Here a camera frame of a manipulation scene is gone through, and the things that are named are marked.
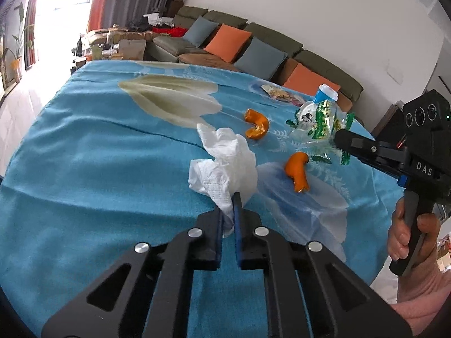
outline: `silver screw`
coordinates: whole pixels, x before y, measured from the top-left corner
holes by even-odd
[[[267,236],[267,234],[269,234],[269,230],[263,226],[259,226],[254,230],[254,232],[257,236]]]
[[[135,252],[137,253],[145,253],[149,250],[148,243],[138,243],[135,245]]]
[[[188,230],[188,236],[189,237],[201,237],[203,234],[203,231],[199,228],[192,228]]]
[[[312,252],[320,252],[322,250],[322,244],[318,241],[312,241],[308,243],[308,249]]]

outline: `device handle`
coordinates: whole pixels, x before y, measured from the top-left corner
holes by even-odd
[[[404,222],[410,228],[409,255],[405,259],[390,263],[390,270],[394,274],[398,276],[409,274],[425,240],[425,234],[418,230],[418,216],[431,213],[433,208],[433,201],[421,197],[412,190],[404,190]]]

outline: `orange pillow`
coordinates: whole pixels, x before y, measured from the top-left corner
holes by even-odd
[[[322,84],[330,86],[336,92],[340,89],[340,85],[334,84],[299,63],[283,87],[296,90],[303,94],[315,96],[318,88]]]
[[[204,49],[227,63],[232,63],[241,47],[243,47],[251,35],[251,32],[223,24],[215,37]]]

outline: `tissue paper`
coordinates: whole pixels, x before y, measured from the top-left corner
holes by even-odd
[[[240,192],[243,205],[257,190],[255,154],[246,139],[230,128],[214,130],[202,123],[197,130],[205,150],[215,160],[191,160],[189,188],[208,195],[225,215],[224,236],[233,232],[232,195]]]

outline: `camera lens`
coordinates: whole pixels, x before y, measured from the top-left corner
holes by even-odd
[[[415,111],[415,123],[417,126],[422,126],[425,123],[425,110],[421,107]]]
[[[428,106],[428,117],[431,121],[435,120],[437,117],[437,108],[434,104],[429,104]]]
[[[414,119],[412,117],[412,114],[407,113],[407,115],[405,116],[405,124],[407,125],[407,127],[412,126],[413,122],[414,122]]]

